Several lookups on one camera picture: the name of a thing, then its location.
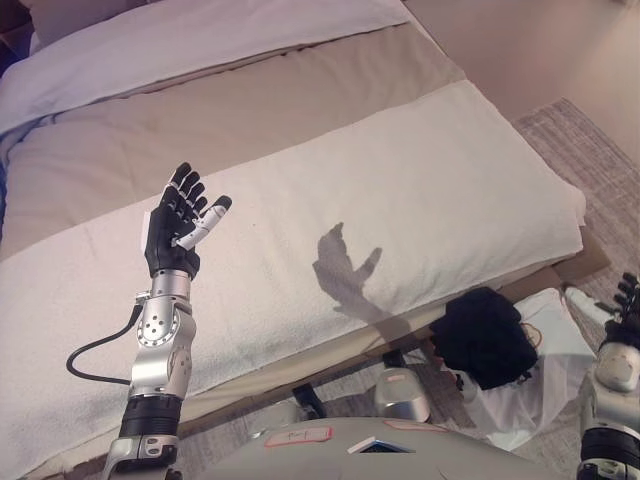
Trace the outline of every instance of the silver robotic arm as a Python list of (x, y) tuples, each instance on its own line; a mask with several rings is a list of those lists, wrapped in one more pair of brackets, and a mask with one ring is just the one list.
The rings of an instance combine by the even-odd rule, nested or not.
[(585, 380), (579, 480), (640, 480), (640, 285), (625, 274), (618, 288), (621, 310), (608, 314), (579, 290), (566, 292), (584, 313), (606, 320), (607, 332)]
[(151, 289), (139, 294), (138, 354), (129, 400), (113, 441), (103, 479), (178, 479), (176, 460), (180, 409), (191, 376), (191, 342), (196, 333), (189, 294), (200, 267), (195, 245), (231, 206), (222, 196), (209, 209), (199, 175), (188, 163), (178, 167), (160, 204), (151, 212), (145, 258)]

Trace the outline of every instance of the carpet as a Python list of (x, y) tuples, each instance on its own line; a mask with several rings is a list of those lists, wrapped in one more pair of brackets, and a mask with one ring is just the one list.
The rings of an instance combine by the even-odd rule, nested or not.
[[(514, 127), (558, 175), (585, 193), (587, 224), (611, 266), (585, 279), (580, 287), (610, 300), (622, 272), (640, 272), (638, 167), (568, 100), (543, 107), (517, 120)], [(596, 349), (604, 337), (602, 327), (577, 312), (574, 318), (588, 344)], [(405, 359), (425, 386), (432, 422), (477, 438), (450, 378), (419, 348), (407, 352)], [(381, 362), (372, 361), (315, 385), (329, 416), (373, 416), (373, 386), (383, 369)], [(195, 478), (241, 447), (249, 439), (251, 424), (267, 406), (256, 404), (202, 426), (181, 442), (176, 468), (185, 478)], [(579, 402), (571, 402), (552, 425), (514, 453), (575, 478), (580, 462), (579, 411)], [(98, 475), (87, 478), (97, 479)]]

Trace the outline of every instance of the black fabric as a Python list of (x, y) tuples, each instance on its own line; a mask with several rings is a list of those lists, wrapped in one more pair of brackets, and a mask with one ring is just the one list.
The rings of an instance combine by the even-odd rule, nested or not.
[(430, 325), (435, 353), (487, 390), (517, 380), (538, 360), (520, 326), (520, 312), (490, 288), (478, 288), (447, 303)]

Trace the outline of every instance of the white fingertip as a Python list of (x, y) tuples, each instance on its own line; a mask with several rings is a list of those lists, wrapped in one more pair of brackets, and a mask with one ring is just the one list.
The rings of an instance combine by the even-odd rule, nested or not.
[(151, 212), (144, 212), (142, 217), (142, 234), (140, 235), (140, 250), (144, 255), (147, 248), (147, 239), (149, 238), (149, 223), (151, 222)]
[(220, 219), (227, 213), (227, 209), (221, 205), (215, 205), (208, 209), (204, 215), (195, 221), (195, 228), (184, 237), (176, 241), (185, 250), (191, 250), (204, 237), (206, 237)]

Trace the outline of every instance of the black cable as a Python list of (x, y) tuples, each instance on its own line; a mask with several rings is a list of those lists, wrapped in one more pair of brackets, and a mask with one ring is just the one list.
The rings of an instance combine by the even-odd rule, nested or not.
[(85, 380), (129, 385), (131, 381), (125, 380), (124, 378), (102, 377), (100, 375), (91, 375), (90, 373), (81, 372), (73, 366), (73, 362), (79, 355), (83, 354), (84, 352), (91, 350), (92, 348), (99, 347), (100, 345), (104, 345), (105, 343), (112, 342), (113, 340), (116, 340), (117, 338), (120, 338), (122, 335), (127, 333), (136, 324), (136, 320), (138, 320), (141, 312), (142, 305), (135, 305), (133, 307), (133, 311), (131, 312), (131, 318), (129, 319), (129, 322), (124, 326), (122, 330), (114, 333), (113, 335), (109, 335), (108, 337), (104, 337), (100, 340), (96, 340), (95, 342), (91, 342), (84, 347), (80, 347), (71, 355), (69, 355), (69, 358), (67, 358), (67, 370), (69, 370), (69, 373), (75, 375), (76, 377), (84, 378)]

